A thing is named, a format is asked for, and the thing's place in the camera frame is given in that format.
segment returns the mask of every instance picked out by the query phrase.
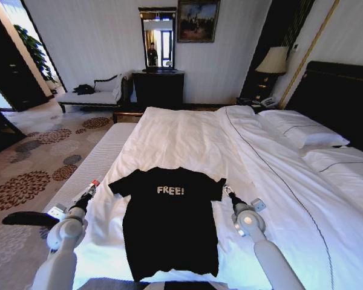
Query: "t-shirt sleeve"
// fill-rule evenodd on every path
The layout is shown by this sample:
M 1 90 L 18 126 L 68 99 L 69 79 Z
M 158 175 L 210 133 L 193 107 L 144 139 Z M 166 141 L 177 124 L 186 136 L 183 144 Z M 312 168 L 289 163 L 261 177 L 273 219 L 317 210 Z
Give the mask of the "t-shirt sleeve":
M 225 178 L 221 178 L 218 182 L 212 181 L 211 200 L 222 201 L 223 186 L 226 183 Z
M 211 201 L 221 201 L 222 200 L 222 192 L 223 185 L 226 183 L 226 179 L 222 178 L 218 182 L 203 174 L 203 178 L 201 180 L 201 190 L 208 194 L 208 198 Z
M 128 176 L 109 184 L 109 188 L 115 195 L 117 193 L 123 197 L 130 195 L 132 192 L 134 192 L 135 184 L 137 184 L 137 178 L 139 177 L 140 172 L 141 171 L 139 169 L 133 171 Z

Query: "door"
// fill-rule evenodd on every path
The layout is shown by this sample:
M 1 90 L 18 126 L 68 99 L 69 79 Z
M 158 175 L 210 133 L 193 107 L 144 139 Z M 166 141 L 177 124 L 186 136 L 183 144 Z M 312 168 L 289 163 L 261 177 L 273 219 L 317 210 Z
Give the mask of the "door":
M 172 66 L 172 30 L 162 30 L 162 66 Z
M 1 21 L 0 91 L 17 111 L 48 101 Z

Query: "white duvet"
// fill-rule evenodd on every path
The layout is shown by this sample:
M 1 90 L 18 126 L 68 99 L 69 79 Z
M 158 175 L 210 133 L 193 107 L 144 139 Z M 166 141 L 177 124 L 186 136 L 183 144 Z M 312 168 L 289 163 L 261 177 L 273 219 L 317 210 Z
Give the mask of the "white duvet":
M 267 205 L 261 212 L 266 236 L 281 248 L 306 289 L 363 289 L 362 213 L 334 194 L 296 150 L 274 141 L 247 106 L 217 112 L 146 110 L 88 206 L 74 289 L 96 277 L 132 280 L 122 234 L 129 198 L 113 196 L 108 184 L 156 166 L 184 167 L 217 181 L 224 177 L 246 202 L 261 198 Z M 250 238 L 240 237 L 232 225 L 229 198 L 224 195 L 212 206 L 218 276 L 172 270 L 144 281 L 210 280 L 230 288 L 271 289 Z M 143 236 L 142 242 L 152 238 Z

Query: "mirror frame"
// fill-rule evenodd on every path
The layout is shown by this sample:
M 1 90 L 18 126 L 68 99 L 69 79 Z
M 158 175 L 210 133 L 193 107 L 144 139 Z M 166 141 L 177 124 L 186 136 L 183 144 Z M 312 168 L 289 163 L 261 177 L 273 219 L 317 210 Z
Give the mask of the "mirror frame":
M 173 71 L 175 70 L 175 46 L 176 46 L 176 7 L 139 7 L 139 16 L 141 20 L 141 32 L 143 37 L 143 46 L 144 46 L 144 57 L 145 57 L 145 71 Z M 144 19 L 142 18 L 143 12 L 168 12 L 172 13 L 172 66 L 148 66 L 148 60 L 146 56 L 146 46 L 145 46 L 145 31 L 144 31 Z

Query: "chaise lounge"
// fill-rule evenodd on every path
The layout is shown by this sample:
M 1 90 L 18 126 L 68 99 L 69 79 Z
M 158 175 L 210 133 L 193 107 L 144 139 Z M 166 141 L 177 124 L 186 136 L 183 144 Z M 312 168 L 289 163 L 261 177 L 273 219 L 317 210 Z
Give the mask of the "chaise lounge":
M 56 97 L 63 113 L 66 113 L 65 105 L 92 106 L 92 107 L 116 107 L 129 100 L 133 92 L 132 77 L 127 78 L 117 74 L 110 79 L 94 80 L 94 94 L 77 95 L 74 92 L 66 92 Z

